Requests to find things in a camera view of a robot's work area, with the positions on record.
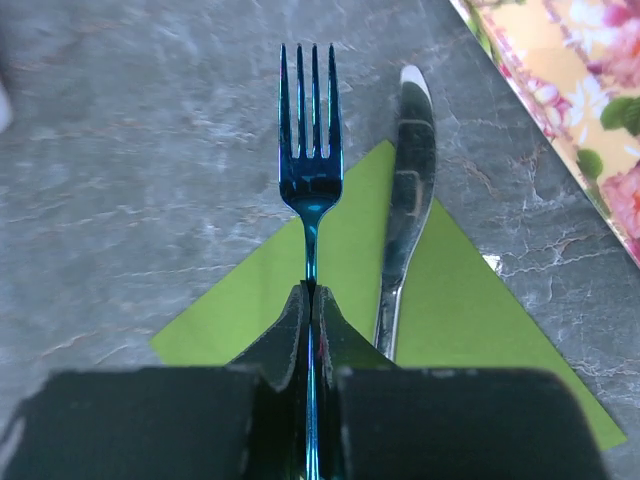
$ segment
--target gray countertop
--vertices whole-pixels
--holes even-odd
[[[149,338],[290,212],[278,47],[334,42],[345,161],[394,137],[402,65],[438,115],[438,197],[629,435],[640,271],[445,0],[0,0],[0,430],[63,367],[158,363]]]

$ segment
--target green napkin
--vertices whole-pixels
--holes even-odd
[[[347,173],[340,203],[320,226],[319,283],[331,288],[365,338],[373,337],[393,161],[388,141],[371,151]],[[152,346],[169,365],[224,364],[278,318],[303,277],[296,219],[158,333]],[[556,372],[579,399],[602,449],[626,440],[437,201],[411,262],[398,335],[402,366]]]

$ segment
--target butter knife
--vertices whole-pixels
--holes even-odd
[[[436,138],[429,88],[418,67],[400,75],[400,118],[391,204],[384,245],[374,346],[394,360],[402,287],[431,210],[436,178]]]

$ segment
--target floral placemat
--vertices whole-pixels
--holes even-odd
[[[640,0],[450,0],[640,266]]]

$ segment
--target blue fork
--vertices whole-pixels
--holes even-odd
[[[280,196],[302,220],[306,247],[305,277],[309,298],[317,284],[318,227],[320,220],[342,195],[343,156],[338,100],[338,78],[335,52],[329,47],[329,149],[322,152],[322,125],[320,115],[320,81],[318,79],[318,48],[311,53],[311,102],[313,148],[307,151],[307,112],[305,107],[304,68],[302,46],[298,45],[298,149],[293,155],[291,146],[291,110],[289,105],[289,78],[287,74],[287,51],[280,51]],[[318,408],[316,398],[315,355],[313,331],[309,326],[309,348],[307,352],[307,404],[306,404],[306,479],[320,480],[318,467]]]

